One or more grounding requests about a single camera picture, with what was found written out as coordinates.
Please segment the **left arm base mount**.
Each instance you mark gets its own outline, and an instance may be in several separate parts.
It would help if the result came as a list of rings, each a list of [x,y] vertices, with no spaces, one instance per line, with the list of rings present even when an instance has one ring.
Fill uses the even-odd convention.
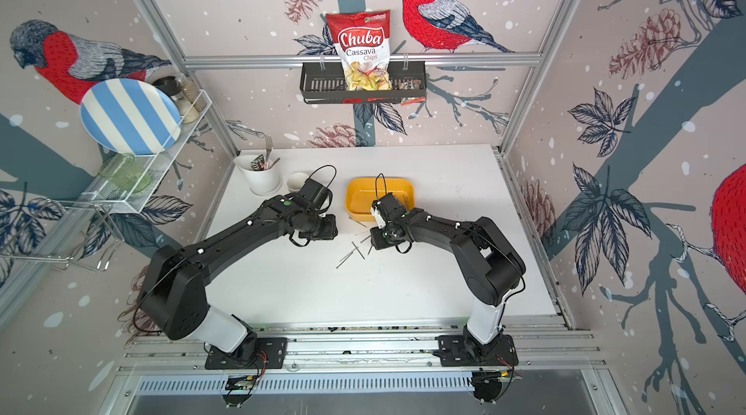
[[[289,339],[259,337],[250,330],[246,339],[231,353],[211,345],[204,364],[206,370],[243,370],[229,376],[223,385],[223,401],[227,408],[240,408],[258,389],[268,370],[283,368]]]

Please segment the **yellow plastic storage box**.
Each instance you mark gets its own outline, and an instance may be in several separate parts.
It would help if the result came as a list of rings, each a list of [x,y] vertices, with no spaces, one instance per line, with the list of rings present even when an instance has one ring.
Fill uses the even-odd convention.
[[[393,194],[407,209],[415,207],[412,183],[403,178],[361,177],[354,179],[347,189],[345,207],[353,221],[373,223],[373,201],[386,194]]]

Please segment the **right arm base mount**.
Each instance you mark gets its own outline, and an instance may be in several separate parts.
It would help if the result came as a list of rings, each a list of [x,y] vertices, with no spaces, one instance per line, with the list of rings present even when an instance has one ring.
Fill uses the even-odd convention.
[[[471,385],[478,401],[496,403],[511,386],[519,363],[515,343],[502,327],[487,344],[480,343],[468,328],[462,335],[440,335],[433,352],[444,368],[476,368]]]

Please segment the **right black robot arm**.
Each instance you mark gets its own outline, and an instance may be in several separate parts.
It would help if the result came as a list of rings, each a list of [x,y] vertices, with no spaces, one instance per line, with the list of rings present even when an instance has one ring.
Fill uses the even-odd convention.
[[[526,290],[526,264],[492,219],[448,220],[421,208],[407,209],[392,194],[373,201],[371,214],[377,226],[370,240],[378,251],[394,248],[406,254],[423,243],[451,253],[474,296],[466,335],[482,346],[502,335],[509,300]]]

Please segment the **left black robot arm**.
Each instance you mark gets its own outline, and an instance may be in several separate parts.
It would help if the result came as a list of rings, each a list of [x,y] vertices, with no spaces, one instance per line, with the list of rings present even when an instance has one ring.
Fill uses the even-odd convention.
[[[221,351],[242,352],[251,345],[251,328],[209,304],[206,288],[222,272],[264,244],[287,236],[306,243],[338,234],[328,213],[333,193],[311,178],[296,193],[276,195],[254,213],[196,244],[164,246],[151,259],[136,303],[169,339],[199,339]]]

